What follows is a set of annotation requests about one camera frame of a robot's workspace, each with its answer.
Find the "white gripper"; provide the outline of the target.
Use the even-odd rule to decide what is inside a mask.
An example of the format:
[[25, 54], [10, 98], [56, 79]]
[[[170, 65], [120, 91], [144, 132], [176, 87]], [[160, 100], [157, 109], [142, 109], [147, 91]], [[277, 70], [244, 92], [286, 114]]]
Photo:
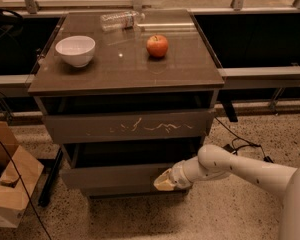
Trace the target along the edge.
[[170, 169], [163, 172], [153, 183], [158, 191], [173, 191], [174, 189], [187, 189], [193, 183], [186, 177], [184, 172], [185, 160], [174, 164]]

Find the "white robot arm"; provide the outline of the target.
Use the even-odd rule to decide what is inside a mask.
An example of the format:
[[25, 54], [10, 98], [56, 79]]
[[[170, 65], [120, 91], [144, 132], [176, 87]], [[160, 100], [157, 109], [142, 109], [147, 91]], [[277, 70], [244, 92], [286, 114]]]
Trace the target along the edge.
[[300, 240], [300, 167], [294, 168], [234, 155], [216, 145], [204, 145], [195, 157], [175, 163], [154, 180], [159, 191], [190, 188], [197, 181], [229, 174], [277, 196], [282, 202], [279, 240]]

